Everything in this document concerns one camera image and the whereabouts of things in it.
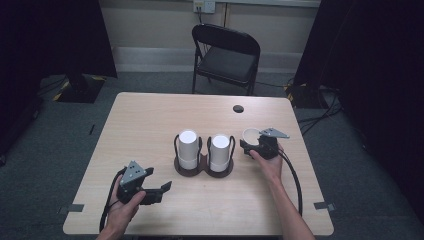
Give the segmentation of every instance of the cup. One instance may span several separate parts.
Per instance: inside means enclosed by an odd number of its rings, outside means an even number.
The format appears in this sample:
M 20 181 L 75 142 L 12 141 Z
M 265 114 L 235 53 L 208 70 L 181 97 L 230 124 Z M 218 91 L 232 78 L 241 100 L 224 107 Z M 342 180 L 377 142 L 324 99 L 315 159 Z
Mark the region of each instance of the cup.
M 258 146 L 259 145 L 259 137 L 261 134 L 259 133 L 260 130 L 256 128 L 247 128 L 243 131 L 243 140 L 252 146 Z
M 215 135 L 210 141 L 209 167 L 214 172 L 222 172 L 230 161 L 230 138 L 224 134 Z
M 178 162 L 184 169 L 191 170 L 197 167 L 198 137 L 191 129 L 183 130 L 178 135 Z

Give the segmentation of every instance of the chair backrest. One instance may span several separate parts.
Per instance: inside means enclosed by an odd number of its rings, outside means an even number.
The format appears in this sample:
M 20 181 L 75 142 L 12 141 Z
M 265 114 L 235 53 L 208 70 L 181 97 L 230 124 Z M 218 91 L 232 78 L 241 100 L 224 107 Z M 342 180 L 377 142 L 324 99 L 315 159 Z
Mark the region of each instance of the chair backrest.
M 212 24 L 194 26 L 192 32 L 196 47 L 198 42 L 230 51 L 255 55 L 259 58 L 261 48 L 249 34 Z

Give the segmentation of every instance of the black tape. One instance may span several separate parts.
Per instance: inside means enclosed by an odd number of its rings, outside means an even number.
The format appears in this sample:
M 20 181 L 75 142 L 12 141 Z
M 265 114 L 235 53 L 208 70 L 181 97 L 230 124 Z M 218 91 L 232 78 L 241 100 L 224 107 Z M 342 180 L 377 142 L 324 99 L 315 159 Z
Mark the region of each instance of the black tape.
M 68 214 L 68 212 L 82 212 L 84 204 L 71 204 L 67 207 L 59 208 L 58 214 Z
M 328 209 L 329 212 L 336 210 L 336 206 L 334 205 L 334 203 L 327 204 L 325 202 L 318 202 L 314 203 L 314 206 L 316 210 Z

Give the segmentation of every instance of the wall outlet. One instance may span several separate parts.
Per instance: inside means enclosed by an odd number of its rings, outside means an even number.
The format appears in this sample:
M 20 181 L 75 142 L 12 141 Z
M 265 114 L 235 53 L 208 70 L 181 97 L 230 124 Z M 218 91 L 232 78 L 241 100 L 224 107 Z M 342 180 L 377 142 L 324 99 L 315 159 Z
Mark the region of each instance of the wall outlet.
M 205 13 L 215 13 L 215 2 L 205 1 Z
M 193 1 L 193 12 L 205 12 L 205 1 L 194 0 Z
M 215 13 L 215 2 L 214 1 L 202 1 L 194 0 L 193 1 L 193 12 L 202 12 L 202 13 Z

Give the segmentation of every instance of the gray carpet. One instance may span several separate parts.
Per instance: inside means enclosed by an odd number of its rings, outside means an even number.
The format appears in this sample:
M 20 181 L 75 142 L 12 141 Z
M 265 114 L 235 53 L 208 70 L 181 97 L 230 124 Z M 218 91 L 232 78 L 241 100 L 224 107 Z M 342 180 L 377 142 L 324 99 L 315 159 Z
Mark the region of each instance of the gray carpet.
M 191 92 L 191 73 L 118 75 L 118 79 L 105 82 L 94 104 L 54 102 L 58 88 L 42 95 L 45 101 L 38 118 L 16 141 L 7 154 L 7 164 L 0 168 L 0 239 L 95 238 L 65 235 L 66 215 L 57 212 L 72 203 L 116 95 L 124 91 Z M 255 95 L 285 97 L 276 86 L 292 77 L 259 73 Z M 52 76 L 42 86 L 61 78 Z M 238 87 L 205 80 L 199 81 L 197 91 L 245 93 Z M 332 96 L 325 94 L 329 104 Z M 298 119 L 324 112 L 295 109 Z M 336 206 L 330 212 L 334 234 L 318 239 L 424 239 L 423 225 L 390 176 L 363 150 L 358 136 L 343 113 L 321 121 L 304 136 L 324 198 Z

